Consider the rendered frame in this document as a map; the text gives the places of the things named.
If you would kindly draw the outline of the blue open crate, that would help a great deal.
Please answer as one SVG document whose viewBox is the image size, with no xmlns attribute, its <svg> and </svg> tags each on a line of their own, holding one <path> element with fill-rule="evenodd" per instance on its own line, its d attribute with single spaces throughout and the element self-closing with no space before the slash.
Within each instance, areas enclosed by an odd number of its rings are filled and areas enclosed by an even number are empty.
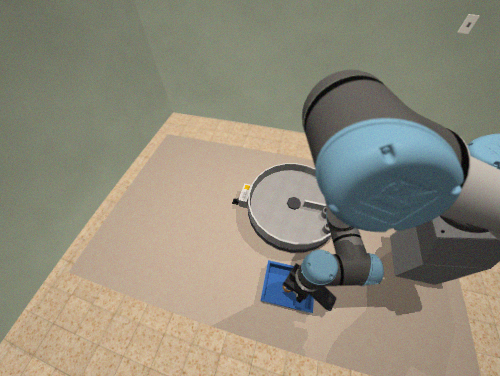
<svg viewBox="0 0 500 376">
<path fill-rule="evenodd" d="M 314 298 L 310 294 L 305 300 L 299 303 L 296 301 L 296 295 L 292 291 L 287 293 L 283 290 L 282 283 L 285 281 L 292 268 L 292 265 L 268 260 L 260 302 L 264 301 L 264 303 L 268 302 L 301 310 L 301 312 L 305 311 L 304 313 L 310 313 L 314 306 Z"/>
</svg>

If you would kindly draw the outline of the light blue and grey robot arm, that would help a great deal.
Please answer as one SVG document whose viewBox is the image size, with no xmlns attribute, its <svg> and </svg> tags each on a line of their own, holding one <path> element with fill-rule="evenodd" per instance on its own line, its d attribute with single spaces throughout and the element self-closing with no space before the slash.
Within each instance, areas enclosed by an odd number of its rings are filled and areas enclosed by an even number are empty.
<svg viewBox="0 0 500 376">
<path fill-rule="evenodd" d="M 382 261 L 366 252 L 358 229 L 400 231 L 440 216 L 454 228 L 500 240 L 500 134 L 466 145 L 360 70 L 318 82 L 302 123 L 336 254 L 312 251 L 296 282 L 324 309 L 331 311 L 337 298 L 322 286 L 383 279 Z"/>
</svg>

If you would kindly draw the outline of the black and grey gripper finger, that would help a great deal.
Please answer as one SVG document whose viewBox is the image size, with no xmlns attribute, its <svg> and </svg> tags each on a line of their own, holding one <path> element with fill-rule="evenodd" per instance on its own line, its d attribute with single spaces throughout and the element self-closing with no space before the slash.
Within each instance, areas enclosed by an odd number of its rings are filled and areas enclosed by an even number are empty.
<svg viewBox="0 0 500 376">
<path fill-rule="evenodd" d="M 299 297 L 299 296 L 298 296 L 298 294 L 297 294 L 296 292 L 294 292 L 294 291 L 293 291 L 293 293 L 295 293 L 295 294 L 296 294 L 296 299 L 298 298 L 298 300 L 296 300 L 296 301 L 298 301 L 299 303 L 301 303 L 301 302 L 302 302 L 302 300 L 303 300 L 303 298 Z"/>
</svg>

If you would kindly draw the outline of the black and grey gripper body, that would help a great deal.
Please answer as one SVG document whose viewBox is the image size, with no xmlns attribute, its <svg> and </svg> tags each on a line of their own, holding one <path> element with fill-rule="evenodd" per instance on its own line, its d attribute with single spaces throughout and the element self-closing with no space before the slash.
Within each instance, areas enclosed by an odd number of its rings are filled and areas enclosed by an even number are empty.
<svg viewBox="0 0 500 376">
<path fill-rule="evenodd" d="M 309 295 L 308 291 L 305 291 L 305 290 L 302 290 L 298 284 L 296 284 L 296 279 L 295 279 L 295 274 L 296 274 L 296 269 L 299 268 L 300 265 L 298 265 L 297 263 L 295 264 L 295 266 L 293 267 L 293 269 L 291 270 L 291 272 L 289 273 L 290 275 L 288 275 L 288 277 L 286 278 L 286 280 L 284 281 L 284 283 L 282 285 L 284 285 L 287 289 L 289 289 L 290 291 L 297 291 L 298 293 L 298 296 L 299 297 L 302 297 L 303 300 L 305 300 L 307 298 L 307 296 Z M 296 271 L 295 271 L 296 270 Z M 294 275 L 294 278 L 292 277 L 292 275 Z M 290 285 L 290 287 L 292 288 L 288 288 L 288 285 Z M 304 292 L 305 291 L 305 292 Z M 300 295 L 301 294 L 301 295 Z"/>
</svg>

